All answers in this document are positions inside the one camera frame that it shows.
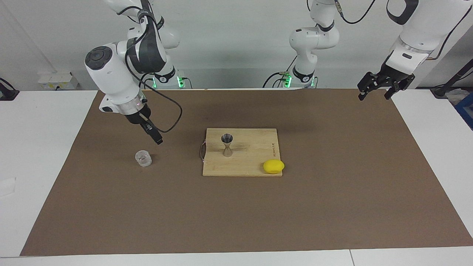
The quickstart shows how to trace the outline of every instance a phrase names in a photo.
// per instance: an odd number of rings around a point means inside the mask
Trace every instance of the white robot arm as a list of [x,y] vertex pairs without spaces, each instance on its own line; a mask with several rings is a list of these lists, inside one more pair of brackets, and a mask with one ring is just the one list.
[[86,69],[99,89],[105,93],[100,104],[102,112],[125,115],[132,124],[139,124],[157,144],[161,144],[160,130],[149,119],[151,110],[144,94],[133,81],[138,73],[152,73],[160,82],[168,83],[175,76],[175,68],[166,54],[179,44],[179,37],[148,0],[104,0],[118,15],[136,18],[140,29],[132,28],[128,40],[94,48],[85,58]]
[[403,31],[391,48],[378,74],[368,72],[358,83],[359,99],[381,87],[390,87],[385,98],[405,90],[414,80],[414,70],[437,48],[447,34],[471,10],[473,0],[404,0],[406,8],[389,17]]
[[314,0],[310,17],[316,23],[315,27],[304,27],[292,32],[289,44],[296,51],[292,74],[293,83],[306,87],[312,82],[317,55],[315,50],[335,47],[340,39],[340,34],[335,27],[334,17],[337,12],[333,0]]

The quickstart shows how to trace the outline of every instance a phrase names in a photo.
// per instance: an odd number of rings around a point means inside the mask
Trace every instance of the cable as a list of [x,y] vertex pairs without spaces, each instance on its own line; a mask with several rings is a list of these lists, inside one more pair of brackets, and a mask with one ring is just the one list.
[[153,13],[154,15],[153,7],[151,6],[151,3],[149,1],[148,1],[148,6],[149,6],[149,10],[151,10],[151,13]]
[[278,80],[276,80],[276,81],[273,83],[272,88],[274,88],[274,85],[276,85],[276,82],[279,81],[279,84],[281,84],[281,81],[284,81],[284,80],[285,80],[285,79],[278,79]]
[[464,75],[461,79],[457,80],[457,81],[460,81],[460,80],[463,80],[463,79],[466,79],[468,76],[470,76],[471,74],[473,74],[473,71],[471,71],[470,73],[468,73],[467,75]]
[[138,10],[141,10],[141,8],[139,8],[139,7],[137,7],[137,6],[129,6],[129,7],[125,8],[125,9],[123,9],[122,11],[118,12],[117,15],[121,15],[121,14],[125,13],[125,11],[130,10],[130,9],[138,9]]
[[138,23],[138,21],[132,19],[130,16],[127,16],[131,21],[133,21],[134,23]]
[[141,88],[141,83],[143,82],[143,80],[145,79],[145,77],[147,75],[149,75],[150,73],[144,73],[143,76],[141,76],[141,79],[140,79],[140,82],[138,83],[138,87]]
[[271,76],[269,76],[269,78],[264,82],[263,88],[266,87],[266,84],[268,83],[268,81],[269,81],[272,77],[277,76],[277,75],[281,75],[281,74],[280,74],[279,72],[276,72],[276,73],[271,74]]
[[315,83],[315,88],[314,88],[314,89],[316,89],[317,85],[319,85],[319,77],[315,77],[314,79],[317,79],[317,82]]
[[191,79],[190,79],[190,78],[182,78],[182,79],[183,79],[183,80],[188,80],[188,81],[189,81],[189,83],[191,84],[191,89],[193,89],[193,87],[192,87],[192,81],[191,81]]
[[136,45],[139,41],[141,41],[143,39],[143,37],[148,33],[149,31],[149,24],[146,24],[146,28],[145,28],[145,31],[143,32],[143,34],[138,38],[136,39],[134,42],[133,42],[133,45]]
[[460,23],[462,23],[462,21],[465,19],[465,17],[468,15],[468,13],[470,13],[471,10],[472,10],[472,7],[470,7],[470,9],[468,9],[468,11],[465,13],[465,15],[463,15],[463,18],[455,25],[455,27],[450,31],[450,33],[448,33],[447,37],[445,38],[445,40],[442,44],[442,47],[438,51],[437,56],[436,57],[429,57],[426,60],[429,60],[429,61],[437,60],[440,57],[440,55],[442,54],[443,48],[445,47],[445,44],[447,44],[447,41],[450,38],[450,35],[452,35],[452,33],[453,33],[453,31],[455,31],[456,27],[458,27],[458,25],[460,25]]
[[16,90],[15,87],[13,87],[8,81],[0,78],[1,81],[3,81],[3,83],[7,84],[8,86],[10,86],[12,89]]
[[369,5],[368,9],[366,10],[365,14],[363,14],[363,16],[355,22],[351,22],[351,21],[348,21],[348,20],[345,19],[345,16],[343,15],[343,12],[342,12],[342,6],[341,6],[341,4],[338,0],[335,0],[335,6],[337,7],[338,13],[340,14],[340,17],[343,19],[343,21],[345,21],[348,24],[356,24],[356,23],[362,21],[366,17],[366,15],[371,10],[371,8],[373,7],[373,4],[375,2],[376,2],[376,0],[373,0],[371,2],[371,4]]
[[288,68],[286,69],[286,72],[289,71],[289,69],[291,68],[292,64],[296,61],[297,59],[297,55],[294,57],[294,59],[292,60],[291,64],[288,66]]
[[132,47],[134,47],[134,46],[137,44],[137,42],[138,42],[138,41],[135,40],[135,41],[133,42],[133,44],[132,44],[132,45],[126,50],[126,52],[125,52],[125,65],[126,65],[126,68],[128,69],[128,71],[130,72],[130,74],[131,74],[136,80],[139,80],[140,83],[143,84],[143,86],[149,88],[150,90],[154,91],[155,93],[159,94],[159,95],[162,96],[163,98],[169,100],[170,102],[176,104],[177,107],[179,107],[179,117],[176,119],[176,122],[174,122],[174,125],[172,125],[172,126],[171,126],[169,129],[167,129],[167,130],[161,130],[161,129],[159,129],[158,127],[156,127],[156,129],[157,129],[158,131],[160,131],[161,133],[167,133],[167,132],[173,130],[174,127],[177,125],[177,123],[179,123],[179,121],[181,120],[182,113],[183,113],[182,106],[181,106],[178,102],[176,102],[175,100],[173,100],[173,99],[171,99],[170,97],[168,97],[168,96],[162,94],[161,92],[155,90],[155,89],[154,89],[153,87],[151,87],[150,85],[148,85],[148,84],[146,84],[145,82],[143,82],[140,78],[138,78],[138,76],[135,75],[135,73],[133,73],[133,71],[132,71],[131,68],[130,68],[130,65],[128,64],[128,58],[129,58],[129,56],[128,56],[128,51],[129,51]]
[[[473,71],[471,71],[470,73],[468,73],[468,74],[462,76],[462,77],[461,77],[460,79],[458,79],[456,82],[459,82],[460,80],[464,80],[464,79],[468,78],[468,76],[470,76],[471,74],[473,74]],[[430,88],[431,88],[431,89],[439,88],[439,87],[444,86],[445,84],[446,84],[446,83],[440,84],[440,85],[436,85],[436,86],[433,86],[433,87],[430,87]]]

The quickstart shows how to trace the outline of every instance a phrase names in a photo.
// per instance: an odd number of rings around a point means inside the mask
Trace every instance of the white table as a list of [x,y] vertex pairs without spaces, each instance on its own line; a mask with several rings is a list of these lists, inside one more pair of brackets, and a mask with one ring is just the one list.
[[[61,170],[96,91],[21,92],[0,102],[0,265],[334,265],[471,266],[473,247],[306,252],[21,257],[23,245]],[[446,100],[426,90],[393,97],[417,144],[473,234],[473,132]]]

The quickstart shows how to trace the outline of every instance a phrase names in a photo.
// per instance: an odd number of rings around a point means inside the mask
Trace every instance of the yellow lemon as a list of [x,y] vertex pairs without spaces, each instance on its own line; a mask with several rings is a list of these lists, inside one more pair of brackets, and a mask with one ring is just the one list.
[[268,174],[279,174],[284,169],[284,163],[281,160],[269,160],[263,164],[263,169]]

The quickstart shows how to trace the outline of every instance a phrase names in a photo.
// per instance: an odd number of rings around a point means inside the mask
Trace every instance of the wooden cutting board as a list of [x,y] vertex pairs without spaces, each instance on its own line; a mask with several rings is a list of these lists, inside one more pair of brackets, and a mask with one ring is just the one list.
[[[223,156],[224,134],[233,136],[230,157]],[[265,161],[281,159],[276,129],[208,128],[206,144],[205,177],[282,177],[282,172],[267,174],[263,169]]]

